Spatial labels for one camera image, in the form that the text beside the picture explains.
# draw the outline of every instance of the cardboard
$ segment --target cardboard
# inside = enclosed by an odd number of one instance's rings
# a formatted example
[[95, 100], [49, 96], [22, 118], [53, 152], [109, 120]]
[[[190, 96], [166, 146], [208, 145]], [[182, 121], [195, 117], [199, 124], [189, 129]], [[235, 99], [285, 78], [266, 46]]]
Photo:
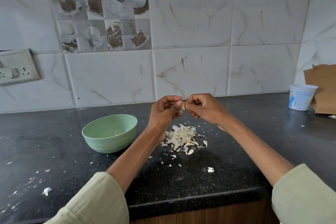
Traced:
[[304, 70], [306, 84], [318, 86], [312, 106], [316, 113], [336, 114], [336, 65], [318, 65]]

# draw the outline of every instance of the sleeve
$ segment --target sleeve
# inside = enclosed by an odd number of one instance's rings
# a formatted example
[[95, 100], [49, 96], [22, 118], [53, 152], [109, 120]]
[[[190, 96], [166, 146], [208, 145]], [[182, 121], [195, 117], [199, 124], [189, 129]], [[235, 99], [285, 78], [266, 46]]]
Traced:
[[272, 208], [283, 224], [336, 223], [336, 193], [305, 164], [275, 184]]
[[108, 173], [96, 173], [47, 224], [128, 224], [127, 203]]

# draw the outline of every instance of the countertop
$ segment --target countertop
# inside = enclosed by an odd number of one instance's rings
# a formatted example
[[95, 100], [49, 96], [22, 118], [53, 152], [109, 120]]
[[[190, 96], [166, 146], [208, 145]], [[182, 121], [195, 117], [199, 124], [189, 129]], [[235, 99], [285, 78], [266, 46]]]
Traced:
[[[336, 190], [335, 119], [289, 109], [288, 93], [218, 100], [279, 154], [294, 165], [306, 163]], [[95, 152], [83, 139], [82, 128], [103, 116], [130, 114], [138, 119], [135, 140], [148, 123], [150, 107], [146, 103], [1, 114], [0, 223], [53, 217], [94, 173], [105, 171], [122, 153]], [[131, 220], [270, 196], [270, 184], [228, 134], [187, 112], [173, 124], [196, 127], [208, 147], [191, 155], [180, 152], [172, 159], [173, 153], [159, 146], [126, 193]], [[196, 137], [199, 143], [203, 140]], [[207, 167], [215, 171], [208, 173]], [[52, 192], [46, 197], [42, 192], [47, 187]]]

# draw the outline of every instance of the mint green bowl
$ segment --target mint green bowl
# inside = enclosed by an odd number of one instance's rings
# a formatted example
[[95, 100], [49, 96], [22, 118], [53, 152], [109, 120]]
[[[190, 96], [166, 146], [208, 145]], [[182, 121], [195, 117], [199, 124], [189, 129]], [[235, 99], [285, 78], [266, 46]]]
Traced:
[[136, 117], [128, 114], [106, 116], [87, 124], [82, 135], [95, 151], [112, 153], [131, 143], [137, 132], [137, 123]]

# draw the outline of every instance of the hand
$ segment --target hand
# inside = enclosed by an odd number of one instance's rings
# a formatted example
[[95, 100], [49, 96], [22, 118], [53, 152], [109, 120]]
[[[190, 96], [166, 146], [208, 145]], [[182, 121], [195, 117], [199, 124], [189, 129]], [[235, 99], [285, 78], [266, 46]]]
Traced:
[[150, 111], [148, 128], [157, 133], [160, 142], [166, 136], [166, 130], [172, 119], [180, 117], [183, 102], [179, 96], [164, 96], [152, 105]]
[[186, 109], [196, 119], [202, 117], [224, 131], [235, 120], [210, 93], [191, 95], [186, 101]]

